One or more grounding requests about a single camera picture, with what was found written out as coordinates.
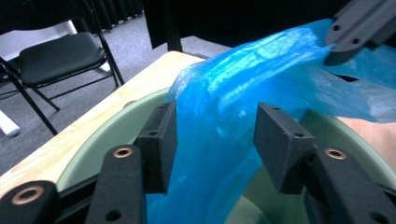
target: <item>gray carpet floor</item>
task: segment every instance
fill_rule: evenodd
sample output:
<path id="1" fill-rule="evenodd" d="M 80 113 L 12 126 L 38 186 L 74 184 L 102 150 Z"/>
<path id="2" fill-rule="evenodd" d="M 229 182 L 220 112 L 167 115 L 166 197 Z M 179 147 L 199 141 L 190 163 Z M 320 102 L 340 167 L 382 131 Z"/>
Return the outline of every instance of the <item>gray carpet floor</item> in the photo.
<path id="1" fill-rule="evenodd" d="M 105 32 L 105 38 L 125 81 L 130 80 L 167 51 L 166 45 L 156 49 L 151 48 L 144 16 L 119 24 L 112 31 Z M 229 49 L 194 36 L 183 38 L 182 46 L 185 52 L 207 57 L 215 56 Z M 76 83 L 84 83 L 102 75 L 103 72 L 99 70 L 87 72 L 44 88 L 42 92 L 51 96 L 56 92 L 76 86 Z M 15 90 L 12 84 L 0 88 L 0 92 L 12 90 Z M 87 88 L 74 91 L 53 101 L 61 108 L 59 112 L 56 112 L 34 92 L 30 90 L 28 92 L 55 129 L 60 132 L 114 90 L 114 81 L 112 78 L 108 78 Z M 12 138 L 0 132 L 0 175 L 2 175 L 49 141 L 53 135 L 20 94 L 1 100 L 0 109 L 21 129 L 20 134 Z"/>

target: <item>chair backrest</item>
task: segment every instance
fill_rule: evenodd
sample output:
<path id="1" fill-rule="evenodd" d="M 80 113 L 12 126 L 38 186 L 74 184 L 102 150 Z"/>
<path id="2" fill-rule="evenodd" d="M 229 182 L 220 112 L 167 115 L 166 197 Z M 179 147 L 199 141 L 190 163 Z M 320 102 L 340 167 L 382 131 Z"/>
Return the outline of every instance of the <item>chair backrest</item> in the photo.
<path id="1" fill-rule="evenodd" d="M 78 18 L 93 20 L 96 26 L 95 17 L 91 0 L 0 0 L 0 35 L 43 29 Z"/>

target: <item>chair leg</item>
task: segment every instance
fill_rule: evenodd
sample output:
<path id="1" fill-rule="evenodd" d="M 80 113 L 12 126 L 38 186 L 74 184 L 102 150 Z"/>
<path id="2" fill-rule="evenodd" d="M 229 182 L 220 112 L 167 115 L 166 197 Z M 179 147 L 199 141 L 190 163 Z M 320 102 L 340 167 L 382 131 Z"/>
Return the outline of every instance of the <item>chair leg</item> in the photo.
<path id="1" fill-rule="evenodd" d="M 112 70 L 116 73 L 116 76 L 119 78 L 120 84 L 122 86 L 123 84 L 125 84 L 125 82 L 124 82 L 124 80 L 123 80 L 123 78 L 121 76 L 120 70 L 117 67 L 117 64 L 116 64 L 116 61 L 113 58 L 113 55 L 111 55 L 111 53 L 110 53 L 110 54 L 107 54 L 107 56 L 108 56 L 107 57 L 108 63 L 110 64 Z"/>
<path id="2" fill-rule="evenodd" d="M 37 95 L 39 95 L 43 100 L 45 100 L 49 105 L 51 105 L 56 111 L 60 111 L 61 109 L 54 104 L 46 95 L 44 95 L 41 91 L 37 89 L 32 89 Z"/>
<path id="3" fill-rule="evenodd" d="M 115 73 L 115 69 L 113 67 L 113 64 L 110 63 L 108 60 L 107 60 L 107 62 L 108 62 L 108 65 L 110 66 L 111 76 L 113 76 L 114 82 L 116 83 L 116 87 L 118 87 L 119 86 L 119 82 L 117 81 L 117 77 L 116 77 L 116 73 Z"/>
<path id="4" fill-rule="evenodd" d="M 52 126 L 50 121 L 46 118 L 46 116 L 43 114 L 43 112 L 38 108 L 38 106 L 35 104 L 33 99 L 30 97 L 30 95 L 26 92 L 24 87 L 21 85 L 21 83 L 15 79 L 11 79 L 12 82 L 14 83 L 15 87 L 18 89 L 18 91 L 22 94 L 23 98 L 29 103 L 29 105 L 33 108 L 33 110 L 37 113 L 37 115 L 41 118 L 41 120 L 44 122 L 44 124 L 47 126 L 49 131 L 53 134 L 56 135 L 58 132 L 56 132 L 55 128 Z"/>
<path id="5" fill-rule="evenodd" d="M 124 82 L 124 80 L 123 80 L 123 78 L 121 76 L 119 68 L 117 67 L 117 64 L 116 64 L 116 61 L 114 60 L 113 54 L 111 54 L 110 48 L 108 47 L 108 44 L 107 44 L 107 42 L 105 40 L 102 41 L 102 47 L 105 50 L 105 53 L 106 53 L 106 56 L 107 56 L 107 61 L 110 64 L 110 67 L 112 68 L 112 71 L 114 69 L 114 71 L 116 73 L 116 76 L 118 77 L 118 79 L 120 81 L 120 84 L 122 86 L 123 84 L 125 84 L 125 82 Z"/>

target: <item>plastic bag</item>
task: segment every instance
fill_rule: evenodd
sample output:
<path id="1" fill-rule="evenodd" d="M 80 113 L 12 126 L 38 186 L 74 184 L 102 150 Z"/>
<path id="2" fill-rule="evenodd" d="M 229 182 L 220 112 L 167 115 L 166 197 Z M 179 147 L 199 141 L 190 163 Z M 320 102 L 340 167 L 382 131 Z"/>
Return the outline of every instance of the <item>plastic bag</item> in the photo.
<path id="1" fill-rule="evenodd" d="M 167 96 L 177 99 L 171 185 L 167 196 L 148 195 L 149 223 L 224 223 L 261 165 L 253 146 L 258 102 L 278 105 L 296 119 L 308 108 L 396 119 L 395 50 L 364 50 L 351 62 L 325 67 L 330 25 L 325 20 L 289 29 L 181 72 Z"/>

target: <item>mint green bowl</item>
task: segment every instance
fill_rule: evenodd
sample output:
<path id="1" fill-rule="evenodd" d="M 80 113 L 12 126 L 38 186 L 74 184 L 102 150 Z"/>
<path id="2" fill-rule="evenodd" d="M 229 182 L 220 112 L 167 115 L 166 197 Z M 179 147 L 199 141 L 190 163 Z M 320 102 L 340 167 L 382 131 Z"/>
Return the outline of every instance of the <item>mint green bowl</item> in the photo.
<path id="1" fill-rule="evenodd" d="M 96 175 L 106 152 L 118 145 L 131 144 L 155 106 L 168 89 L 155 92 L 126 106 L 103 124 L 78 150 L 64 169 L 57 187 L 66 189 Z M 378 183 L 396 189 L 396 174 L 361 137 L 340 120 L 309 111 L 301 123 L 317 139 L 319 147 L 339 147 L 360 162 Z M 268 174 L 259 170 L 231 212 L 227 223 L 307 223 L 302 195 L 280 195 Z"/>

